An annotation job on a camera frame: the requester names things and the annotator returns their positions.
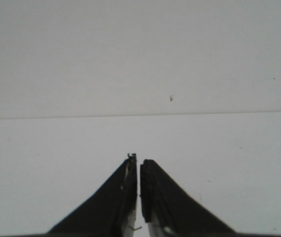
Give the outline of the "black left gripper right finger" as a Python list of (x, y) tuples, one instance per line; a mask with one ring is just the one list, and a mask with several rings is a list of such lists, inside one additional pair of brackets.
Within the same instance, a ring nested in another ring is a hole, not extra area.
[(189, 196), (154, 160), (140, 166), (141, 209), (151, 234), (234, 234)]

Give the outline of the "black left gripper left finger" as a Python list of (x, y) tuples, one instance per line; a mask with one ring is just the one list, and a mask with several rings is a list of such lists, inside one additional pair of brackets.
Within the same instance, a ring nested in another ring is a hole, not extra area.
[(128, 158), (50, 234), (132, 234), (137, 207), (137, 156)]

